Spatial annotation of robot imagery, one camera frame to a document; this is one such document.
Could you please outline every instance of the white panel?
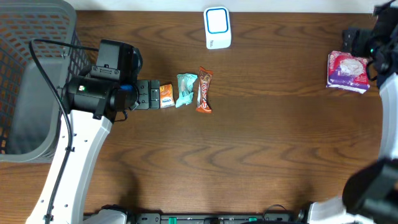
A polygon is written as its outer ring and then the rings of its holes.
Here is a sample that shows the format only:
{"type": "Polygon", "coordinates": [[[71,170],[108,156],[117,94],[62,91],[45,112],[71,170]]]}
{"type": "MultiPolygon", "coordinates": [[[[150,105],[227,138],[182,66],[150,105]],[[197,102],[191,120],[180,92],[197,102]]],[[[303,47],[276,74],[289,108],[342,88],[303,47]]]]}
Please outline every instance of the white panel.
{"type": "Polygon", "coordinates": [[[370,13],[388,0],[66,0],[76,10],[188,11],[225,6],[230,12],[370,13]]]}
{"type": "Polygon", "coordinates": [[[392,74],[380,87],[383,130],[379,159],[398,159],[398,75],[392,74]]]}

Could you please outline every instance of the cable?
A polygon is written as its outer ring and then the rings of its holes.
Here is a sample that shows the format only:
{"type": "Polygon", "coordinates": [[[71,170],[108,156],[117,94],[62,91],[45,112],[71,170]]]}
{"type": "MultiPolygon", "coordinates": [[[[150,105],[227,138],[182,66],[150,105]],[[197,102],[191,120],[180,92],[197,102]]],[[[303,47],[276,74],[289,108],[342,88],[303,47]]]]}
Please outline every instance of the cable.
{"type": "Polygon", "coordinates": [[[122,122],[122,121],[125,121],[125,120],[128,119],[129,115],[127,114],[127,111],[124,110],[124,111],[122,111],[122,113],[123,113],[123,115],[124,115],[124,119],[116,120],[116,121],[114,121],[114,123],[115,123],[115,122],[122,122]]]}
{"type": "Polygon", "coordinates": [[[90,65],[84,66],[84,67],[80,70],[78,76],[83,76],[83,77],[87,76],[87,74],[89,74],[89,73],[91,72],[91,67],[92,67],[91,64],[90,64],[90,65]]]}
{"type": "Polygon", "coordinates": [[[33,39],[33,40],[31,40],[29,42],[29,50],[30,50],[30,54],[32,55],[32,59],[35,62],[37,68],[40,71],[40,73],[42,74],[45,82],[49,86],[51,92],[53,93],[53,95],[55,97],[55,100],[57,101],[58,105],[60,106],[61,112],[63,114],[63,117],[65,118],[65,122],[66,122],[67,129],[68,129],[68,146],[66,148],[65,156],[63,157],[61,168],[60,168],[60,171],[58,173],[57,179],[56,179],[55,184],[54,184],[54,188],[53,188],[52,193],[51,193],[51,197],[50,197],[50,200],[49,200],[49,206],[47,208],[47,214],[45,215],[45,224],[49,224],[51,222],[51,220],[52,220],[51,212],[52,212],[52,209],[53,209],[55,196],[57,194],[57,190],[58,190],[58,187],[59,187],[60,182],[61,182],[63,171],[65,170],[65,167],[67,165],[67,161],[68,161],[68,158],[69,158],[70,151],[72,150],[73,133],[72,133],[72,126],[71,126],[70,120],[68,118],[68,113],[67,113],[67,111],[66,111],[66,109],[65,109],[65,107],[64,107],[64,105],[62,103],[62,100],[61,100],[57,90],[55,89],[54,85],[52,84],[49,76],[46,74],[43,66],[40,64],[40,62],[39,62],[39,60],[38,60],[38,58],[36,56],[36,53],[35,53],[35,51],[33,49],[33,44],[34,44],[35,41],[46,42],[46,43],[50,43],[50,44],[57,44],[57,45],[66,46],[66,47],[73,47],[73,48],[82,49],[82,50],[98,51],[98,49],[94,49],[94,48],[91,48],[91,47],[82,47],[82,46],[77,46],[77,45],[72,45],[72,44],[66,44],[66,43],[63,43],[63,42],[57,42],[57,41],[46,40],[46,39],[33,39]]]}
{"type": "Polygon", "coordinates": [[[283,205],[279,205],[279,204],[271,205],[271,206],[268,207],[267,210],[262,214],[262,218],[263,218],[264,221],[266,220],[266,214],[267,214],[267,212],[268,212],[270,209],[275,208],[275,207],[280,207],[280,208],[283,208],[285,211],[287,211],[286,208],[283,207],[283,205]]]}
{"type": "Polygon", "coordinates": [[[133,83],[132,86],[136,89],[136,93],[137,93],[136,103],[139,103],[139,90],[138,90],[138,87],[137,87],[137,85],[135,83],[133,83]]]}

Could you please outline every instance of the white device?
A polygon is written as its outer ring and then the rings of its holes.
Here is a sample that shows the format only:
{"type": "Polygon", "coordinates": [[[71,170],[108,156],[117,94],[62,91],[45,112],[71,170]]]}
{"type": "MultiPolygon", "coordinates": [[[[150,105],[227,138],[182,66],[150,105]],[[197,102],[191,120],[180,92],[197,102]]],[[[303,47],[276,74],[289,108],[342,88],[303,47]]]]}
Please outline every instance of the white device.
{"type": "Polygon", "coordinates": [[[223,49],[231,45],[231,23],[225,7],[207,8],[205,18],[206,46],[208,49],[223,49]]]}

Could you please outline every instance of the orange wrapper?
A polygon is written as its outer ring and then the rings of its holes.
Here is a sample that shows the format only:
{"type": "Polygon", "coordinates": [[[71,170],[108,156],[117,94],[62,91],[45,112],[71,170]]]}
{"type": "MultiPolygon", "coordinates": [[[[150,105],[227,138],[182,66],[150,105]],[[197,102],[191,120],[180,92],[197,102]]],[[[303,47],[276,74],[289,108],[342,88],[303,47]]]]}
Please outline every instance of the orange wrapper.
{"type": "Polygon", "coordinates": [[[160,87],[160,108],[174,106],[173,86],[171,84],[160,87]]]}
{"type": "Polygon", "coordinates": [[[197,111],[201,113],[211,113],[211,108],[207,104],[207,91],[209,89],[213,72],[200,67],[199,71],[199,90],[198,90],[198,107],[197,111]]]}

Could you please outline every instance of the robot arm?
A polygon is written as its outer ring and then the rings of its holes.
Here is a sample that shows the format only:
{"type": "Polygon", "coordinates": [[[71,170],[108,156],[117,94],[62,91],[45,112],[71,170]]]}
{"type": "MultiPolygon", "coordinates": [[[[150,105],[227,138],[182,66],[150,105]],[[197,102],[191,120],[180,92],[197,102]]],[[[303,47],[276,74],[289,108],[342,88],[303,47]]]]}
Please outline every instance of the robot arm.
{"type": "Polygon", "coordinates": [[[65,150],[68,150],[67,122],[62,116],[50,172],[27,224],[127,222],[126,213],[111,209],[104,209],[83,222],[83,211],[98,154],[115,122],[116,113],[123,111],[127,119],[127,109],[157,109],[160,106],[159,81],[138,81],[141,67],[142,57],[138,49],[125,43],[102,40],[96,65],[84,69],[65,84],[62,104],[73,130],[72,148],[62,169],[65,150]],[[62,178],[58,184],[59,174],[62,178]],[[57,189],[57,194],[51,203],[53,189],[57,189]]]}
{"type": "Polygon", "coordinates": [[[379,160],[347,181],[342,198],[314,203],[309,223],[398,222],[398,8],[390,1],[376,6],[373,30],[343,32],[343,50],[370,58],[383,106],[379,160]]]}

